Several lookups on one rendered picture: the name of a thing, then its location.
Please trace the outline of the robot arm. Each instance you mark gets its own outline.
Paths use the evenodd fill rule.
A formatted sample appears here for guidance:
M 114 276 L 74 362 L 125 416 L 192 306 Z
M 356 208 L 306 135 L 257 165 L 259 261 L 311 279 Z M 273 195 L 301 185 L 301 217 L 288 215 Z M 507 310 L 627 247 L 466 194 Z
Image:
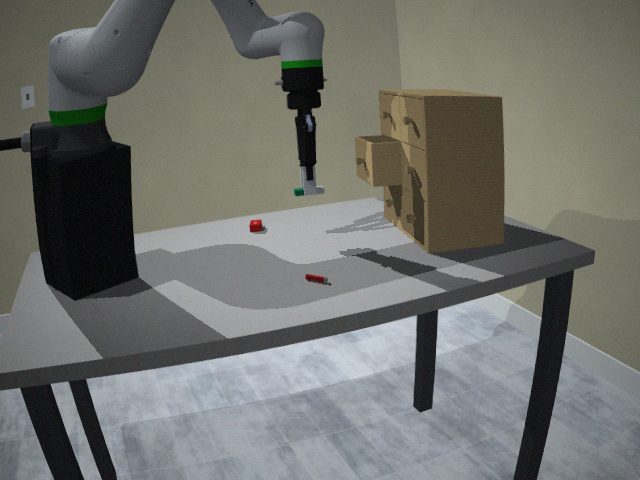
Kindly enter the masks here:
M 139 81 L 174 2 L 115 0 L 96 27 L 55 36 L 48 59 L 51 121 L 33 123 L 19 138 L 0 140 L 0 151 L 22 148 L 37 159 L 84 156 L 111 147 L 105 123 L 107 97 L 125 93 Z M 317 16 L 296 11 L 267 17 L 256 0 L 211 2 L 240 55 L 281 55 L 284 77 L 275 85 L 284 92 L 315 93 L 324 88 L 325 31 Z

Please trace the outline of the small tan wooden chest of drawers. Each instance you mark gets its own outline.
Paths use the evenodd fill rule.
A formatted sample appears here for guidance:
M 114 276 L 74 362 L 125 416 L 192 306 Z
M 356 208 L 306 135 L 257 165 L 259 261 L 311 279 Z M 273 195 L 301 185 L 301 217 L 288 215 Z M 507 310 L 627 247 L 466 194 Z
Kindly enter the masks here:
M 378 93 L 398 95 L 401 138 L 386 135 L 426 151 L 427 199 L 404 186 L 404 230 L 427 253 L 503 244 L 504 130 L 502 97 L 435 89 Z M 402 139 L 400 96 L 423 99 L 425 147 Z M 427 249 L 405 232 L 404 192 L 427 202 Z

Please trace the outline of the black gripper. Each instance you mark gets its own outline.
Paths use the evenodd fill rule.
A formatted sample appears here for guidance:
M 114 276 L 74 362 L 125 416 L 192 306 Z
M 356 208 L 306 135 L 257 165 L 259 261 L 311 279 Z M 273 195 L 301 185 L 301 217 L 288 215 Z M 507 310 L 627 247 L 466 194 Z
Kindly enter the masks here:
M 312 108 L 321 106 L 321 95 L 319 92 L 288 94 L 287 107 L 297 110 L 295 117 L 298 159 L 300 160 L 301 188 L 304 188 L 304 196 L 317 195 L 316 192 L 316 123 L 315 116 L 312 116 Z M 304 145 L 303 145 L 304 128 Z M 302 147 L 301 147 L 302 141 Z M 299 153 L 300 146 L 300 153 Z M 303 156 L 303 160 L 302 160 Z M 302 164 L 303 163 L 303 164 Z M 302 172 L 303 169 L 303 172 Z M 303 187 L 304 186 L 304 187 Z

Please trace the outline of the tan wooden drawer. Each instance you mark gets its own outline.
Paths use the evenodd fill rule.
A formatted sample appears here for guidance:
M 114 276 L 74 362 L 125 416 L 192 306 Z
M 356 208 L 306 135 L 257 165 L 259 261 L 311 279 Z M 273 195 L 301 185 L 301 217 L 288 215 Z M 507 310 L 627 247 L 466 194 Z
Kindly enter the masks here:
M 427 199 L 426 151 L 403 143 L 402 154 L 404 186 Z
M 423 99 L 400 96 L 400 114 L 402 139 L 425 147 Z
M 404 211 L 405 232 L 427 249 L 427 202 L 405 190 Z
M 387 93 L 379 95 L 382 132 L 401 138 L 398 95 Z
M 384 186 L 385 216 L 404 230 L 403 187 Z
M 373 187 L 403 185 L 401 141 L 386 135 L 356 136 L 355 152 L 359 178 Z

